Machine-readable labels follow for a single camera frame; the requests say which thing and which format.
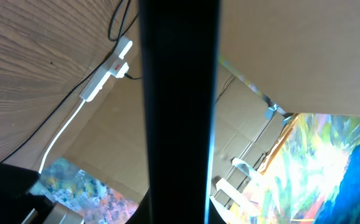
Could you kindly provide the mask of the Samsung Galaxy smartphone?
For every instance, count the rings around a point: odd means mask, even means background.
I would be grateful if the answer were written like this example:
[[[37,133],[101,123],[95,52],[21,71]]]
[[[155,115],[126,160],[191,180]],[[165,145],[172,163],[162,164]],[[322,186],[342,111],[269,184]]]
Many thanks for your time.
[[[207,223],[219,1],[140,1],[151,223]]]

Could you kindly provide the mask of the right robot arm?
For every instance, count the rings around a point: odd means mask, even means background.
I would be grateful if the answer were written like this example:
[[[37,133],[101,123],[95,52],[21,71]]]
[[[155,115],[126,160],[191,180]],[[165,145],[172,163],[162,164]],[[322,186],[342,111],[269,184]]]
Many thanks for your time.
[[[40,174],[34,170],[0,163],[0,223],[84,224],[83,216],[30,189]]]

